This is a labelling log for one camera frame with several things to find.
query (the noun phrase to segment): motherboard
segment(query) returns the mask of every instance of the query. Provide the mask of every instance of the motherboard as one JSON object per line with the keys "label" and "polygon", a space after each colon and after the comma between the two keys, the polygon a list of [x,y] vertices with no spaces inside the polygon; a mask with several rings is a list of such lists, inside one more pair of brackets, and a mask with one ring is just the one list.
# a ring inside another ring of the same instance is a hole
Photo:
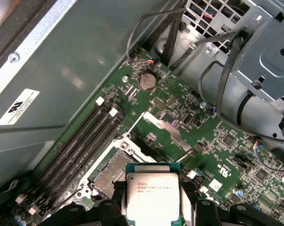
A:
{"label": "motherboard", "polygon": [[[125,180],[125,164],[141,161],[127,147],[108,149],[126,136],[153,162],[180,162],[181,181],[193,183],[201,198],[225,210],[251,204],[284,223],[284,174],[257,162],[254,140],[220,121],[195,90],[147,51],[140,48],[133,56],[149,62],[125,60],[35,169],[36,188],[19,202],[19,208],[35,205],[31,222],[76,192],[87,174],[89,196],[111,198],[114,183]],[[275,169],[282,166],[263,147],[259,156]],[[81,195],[74,200],[86,209],[94,203]]]}

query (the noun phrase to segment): blue capacitor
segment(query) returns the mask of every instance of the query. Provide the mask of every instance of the blue capacitor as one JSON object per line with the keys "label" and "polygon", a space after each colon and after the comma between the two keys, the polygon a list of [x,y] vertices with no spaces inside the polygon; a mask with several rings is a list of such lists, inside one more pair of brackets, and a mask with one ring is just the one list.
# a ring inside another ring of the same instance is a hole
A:
{"label": "blue capacitor", "polygon": [[233,193],[237,195],[238,198],[242,198],[244,196],[244,192],[239,188],[234,188]]}
{"label": "blue capacitor", "polygon": [[199,168],[196,168],[195,172],[197,173],[198,176],[203,175],[203,172]]}

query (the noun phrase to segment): warning label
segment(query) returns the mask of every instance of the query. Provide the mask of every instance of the warning label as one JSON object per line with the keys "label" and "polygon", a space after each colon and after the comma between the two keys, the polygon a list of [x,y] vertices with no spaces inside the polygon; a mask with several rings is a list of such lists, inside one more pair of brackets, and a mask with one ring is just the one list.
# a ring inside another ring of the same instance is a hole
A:
{"label": "warning label", "polygon": [[14,125],[29,105],[38,96],[39,91],[32,89],[24,89],[15,102],[9,107],[6,113],[0,119],[0,126]]}

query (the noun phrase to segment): black cable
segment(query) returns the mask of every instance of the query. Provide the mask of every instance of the black cable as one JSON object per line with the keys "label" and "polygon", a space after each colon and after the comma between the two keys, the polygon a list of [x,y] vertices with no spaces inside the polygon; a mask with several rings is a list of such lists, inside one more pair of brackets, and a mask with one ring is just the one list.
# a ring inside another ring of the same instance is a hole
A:
{"label": "black cable", "polygon": [[[225,41],[225,40],[230,40],[232,38],[234,38],[235,34],[233,33],[229,33],[229,34],[223,34],[223,35],[218,35],[218,36],[214,36],[214,37],[210,37],[210,38],[206,38],[206,39],[202,39],[200,41],[197,41],[195,44],[197,46],[204,44],[204,43],[209,43],[209,42],[216,42],[216,41]],[[189,48],[186,50],[186,52],[180,57],[180,59],[178,59],[177,61],[175,61],[171,66],[170,66],[170,70],[175,70],[181,63],[183,63],[188,57],[189,55],[193,52],[192,48]]]}
{"label": "black cable", "polygon": [[136,23],[136,25],[133,28],[133,31],[131,32],[128,41],[127,41],[127,45],[126,45],[126,56],[127,56],[127,60],[132,63],[132,64],[140,64],[140,61],[134,61],[131,59],[130,57],[130,48],[131,48],[131,43],[132,43],[132,39],[134,37],[134,33],[137,30],[138,26],[140,25],[140,23],[145,20],[146,18],[150,17],[150,16],[163,16],[163,15],[168,15],[168,14],[172,14],[172,13],[179,13],[179,12],[184,12],[186,11],[186,8],[178,8],[178,9],[173,9],[173,10],[168,10],[168,11],[163,11],[163,12],[159,12],[159,13],[150,13],[150,14],[146,14],[144,16],[142,16],[138,22]]}
{"label": "black cable", "polygon": [[170,70],[174,71],[181,63],[183,63],[188,57],[189,55],[193,52],[193,48],[187,49],[184,54],[180,57],[180,59],[178,59],[177,61],[175,61],[171,66],[170,66]]}
{"label": "black cable", "polygon": [[209,66],[207,66],[207,68],[204,70],[204,72],[201,74],[201,76],[199,77],[199,80],[198,80],[198,93],[200,94],[202,100],[206,103],[206,105],[212,109],[213,106],[210,102],[208,102],[205,97],[204,97],[204,94],[203,94],[203,79],[204,79],[204,76],[206,74],[209,73],[209,71],[212,69],[212,67],[214,65],[218,65],[220,67],[224,67],[224,65],[222,63],[220,63],[219,61],[213,61],[212,63],[209,64]]}
{"label": "black cable", "polygon": [[246,94],[244,99],[241,101],[238,111],[237,111],[237,124],[241,126],[241,120],[242,120],[242,112],[244,111],[246,103],[254,96],[254,94],[250,91]]}
{"label": "black cable", "polygon": [[223,94],[224,94],[224,91],[225,91],[225,87],[226,87],[226,84],[227,84],[230,72],[231,72],[231,70],[233,68],[233,65],[234,65],[234,62],[237,59],[237,56],[239,54],[241,45],[242,45],[242,40],[241,40],[240,37],[237,37],[237,38],[235,38],[233,40],[233,45],[232,45],[231,52],[230,52],[230,54],[228,56],[228,59],[227,59],[227,61],[225,63],[225,66],[224,66],[224,68],[222,70],[221,79],[220,79],[220,82],[219,82],[218,88],[217,88],[217,116],[224,123],[228,124],[229,126],[235,128],[235,129],[237,129],[237,130],[239,130],[239,131],[241,131],[243,133],[249,134],[250,136],[255,137],[258,140],[265,140],[265,141],[269,141],[269,142],[276,142],[276,143],[284,145],[284,140],[273,138],[273,137],[268,137],[268,136],[265,136],[263,134],[252,132],[252,131],[249,131],[247,129],[244,129],[243,127],[241,127],[241,126],[239,126],[239,125],[229,121],[222,114],[221,106],[222,106]]}
{"label": "black cable", "polygon": [[[186,5],[187,0],[180,0],[180,5],[178,6],[178,8],[182,8]],[[164,50],[161,56],[160,61],[168,66],[169,61],[171,59],[173,50],[174,50],[174,46],[175,46],[175,42],[176,42],[176,38],[178,35],[178,30],[180,27],[180,23],[181,23],[181,17],[182,17],[182,12],[181,13],[176,13],[173,14],[174,18],[172,20],[171,26],[170,26],[170,30],[169,30],[169,34],[164,46]]]}
{"label": "black cable", "polygon": [[259,155],[258,155],[258,152],[257,152],[257,149],[253,149],[254,151],[254,155],[257,159],[257,161],[265,168],[269,169],[270,171],[273,171],[273,172],[277,172],[277,173],[284,173],[284,170],[280,170],[280,169],[274,169],[274,168],[271,168],[269,167],[268,165],[266,165],[260,158],[259,158]]}
{"label": "black cable", "polygon": [[[178,1],[178,3],[175,5],[174,8],[180,8],[181,5],[182,2]],[[169,14],[164,18],[164,20],[160,23],[160,25],[156,27],[153,33],[143,43],[143,47],[146,50],[150,50],[154,46],[156,41],[159,39],[160,35],[166,30],[169,24],[171,24],[173,19],[174,19],[174,14]]]}

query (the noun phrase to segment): gray metal panel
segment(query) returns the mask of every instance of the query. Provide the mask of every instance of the gray metal panel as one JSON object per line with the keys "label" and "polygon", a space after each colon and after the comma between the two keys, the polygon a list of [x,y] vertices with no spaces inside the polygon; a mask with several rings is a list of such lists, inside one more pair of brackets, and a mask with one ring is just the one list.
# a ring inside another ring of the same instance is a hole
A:
{"label": "gray metal panel", "polygon": [[[258,15],[262,15],[260,23],[257,25],[253,24],[252,29],[257,30],[258,32],[262,27],[273,19],[265,12],[261,7],[251,7],[250,10],[242,17],[239,22],[236,24],[234,31],[237,31],[244,26],[245,23],[251,24],[252,20]],[[183,16],[182,21],[187,24],[187,28],[190,29],[190,32],[179,32],[177,36],[175,52],[172,56],[170,64],[172,65],[175,60],[189,48],[190,42],[196,42],[199,39],[204,37],[198,33],[195,28],[189,25],[190,20]],[[168,35],[168,31],[164,32],[156,43],[153,52],[158,54],[163,51],[164,40]],[[206,53],[204,47],[197,48],[193,54],[188,57],[188,59],[183,62],[176,70],[175,73],[180,76],[184,81],[191,85],[195,90],[197,90],[197,83],[200,75],[205,70],[205,68],[213,61],[218,60],[222,64],[225,63],[227,56],[219,51],[214,57]],[[217,86],[221,76],[222,68],[215,65],[212,70],[204,77],[203,79],[203,93],[205,98],[215,104],[216,103],[216,94]],[[245,97],[247,88],[245,85],[240,83],[232,75],[229,77],[222,106],[222,112],[227,116],[229,120],[236,122],[237,120],[237,110],[243,98]],[[279,129],[279,122],[282,119],[284,113],[284,104],[280,101],[267,103],[262,101],[260,98],[252,98],[244,108],[242,115],[242,126],[267,136],[272,137],[273,134],[277,134],[278,139],[284,139],[281,130]],[[281,151],[281,156],[284,155],[284,145],[264,142],[264,145],[267,150],[271,151]]]}
{"label": "gray metal panel", "polygon": [[276,17],[279,12],[284,14],[284,0],[244,0],[244,2],[264,8],[273,17]]}
{"label": "gray metal panel", "polygon": [[79,0],[70,9],[0,94],[1,117],[25,88],[40,91],[15,125],[0,126],[0,185],[36,166],[123,59],[137,19],[168,3]]}
{"label": "gray metal panel", "polygon": [[[275,101],[284,96],[284,20],[280,23],[271,19],[255,32],[243,49],[234,75],[255,95],[266,101]],[[260,76],[266,79],[262,89],[250,84]]]}

